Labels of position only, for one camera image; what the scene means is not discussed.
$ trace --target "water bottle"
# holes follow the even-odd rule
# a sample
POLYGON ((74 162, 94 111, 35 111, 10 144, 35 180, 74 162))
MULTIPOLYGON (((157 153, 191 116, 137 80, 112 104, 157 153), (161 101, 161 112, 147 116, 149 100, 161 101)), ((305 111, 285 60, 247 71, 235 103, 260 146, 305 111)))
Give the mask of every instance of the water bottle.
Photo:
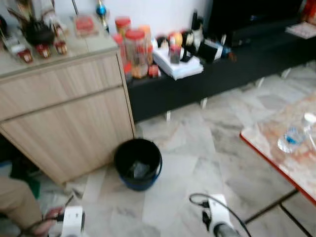
POLYGON ((294 152, 312 132, 316 116, 305 113, 300 122, 292 124, 287 132, 279 138, 277 146, 285 153, 294 152))

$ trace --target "tv stand leg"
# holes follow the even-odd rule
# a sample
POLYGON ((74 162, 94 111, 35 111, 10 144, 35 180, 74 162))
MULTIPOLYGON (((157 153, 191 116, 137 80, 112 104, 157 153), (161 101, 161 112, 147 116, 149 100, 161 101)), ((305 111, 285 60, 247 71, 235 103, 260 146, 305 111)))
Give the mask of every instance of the tv stand leg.
POLYGON ((171 121, 171 110, 168 110, 165 114, 164 117, 166 119, 166 122, 170 122, 171 121))
POLYGON ((290 74, 290 72, 291 72, 291 68, 284 70, 283 73, 281 74, 281 78, 286 79, 287 76, 290 74))
POLYGON ((199 104, 201 105, 201 108, 204 110, 206 108, 207 98, 201 99, 201 102, 199 104))
POLYGON ((264 81, 265 81, 265 77, 260 78, 259 80, 257 80, 257 81, 255 82, 255 86, 256 86, 257 88, 260 88, 260 87, 262 86, 262 84, 263 84, 264 81))

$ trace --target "beige pants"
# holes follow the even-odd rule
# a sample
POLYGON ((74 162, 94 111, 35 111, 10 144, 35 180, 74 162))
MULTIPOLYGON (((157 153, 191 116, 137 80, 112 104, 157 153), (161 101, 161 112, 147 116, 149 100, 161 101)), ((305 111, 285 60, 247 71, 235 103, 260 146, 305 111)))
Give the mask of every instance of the beige pants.
POLYGON ((1 176, 0 213, 7 215, 21 229, 41 220, 40 207, 29 186, 25 182, 1 176))

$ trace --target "wooden cabinet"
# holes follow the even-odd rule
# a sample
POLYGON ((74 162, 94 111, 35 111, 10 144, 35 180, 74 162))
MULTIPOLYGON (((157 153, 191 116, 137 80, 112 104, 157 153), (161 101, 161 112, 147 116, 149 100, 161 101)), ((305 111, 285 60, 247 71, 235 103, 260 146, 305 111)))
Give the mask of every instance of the wooden cabinet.
POLYGON ((111 162, 118 144, 133 137, 123 88, 13 119, 1 126, 58 183, 111 162))

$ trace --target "person's hand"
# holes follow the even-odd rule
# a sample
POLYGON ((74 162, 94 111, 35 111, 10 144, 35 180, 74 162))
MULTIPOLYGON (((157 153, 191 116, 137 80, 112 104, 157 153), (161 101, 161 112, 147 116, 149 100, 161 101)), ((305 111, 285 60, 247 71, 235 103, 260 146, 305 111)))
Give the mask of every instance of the person's hand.
MULTIPOLYGON (((46 213, 45 219, 57 217, 59 214, 62 214, 63 212, 64 212, 64 207, 62 206, 55 207, 46 213)), ((55 224, 56 224, 55 220, 45 221, 33 230, 33 234, 36 237, 46 237, 49 229, 52 228, 55 224)))

